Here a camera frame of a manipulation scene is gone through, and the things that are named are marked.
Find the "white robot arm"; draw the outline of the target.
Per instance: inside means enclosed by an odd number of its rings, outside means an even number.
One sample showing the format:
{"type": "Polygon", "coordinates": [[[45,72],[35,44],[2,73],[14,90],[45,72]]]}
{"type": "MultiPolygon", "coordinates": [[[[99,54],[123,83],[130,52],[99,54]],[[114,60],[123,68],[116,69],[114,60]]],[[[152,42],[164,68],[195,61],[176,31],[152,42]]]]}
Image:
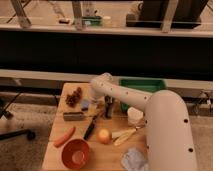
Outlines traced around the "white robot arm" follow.
{"type": "Polygon", "coordinates": [[[93,101],[108,95],[145,114],[149,171],[198,171],[187,106],[177,93],[122,87],[104,73],[90,81],[90,94],[93,101]]]}

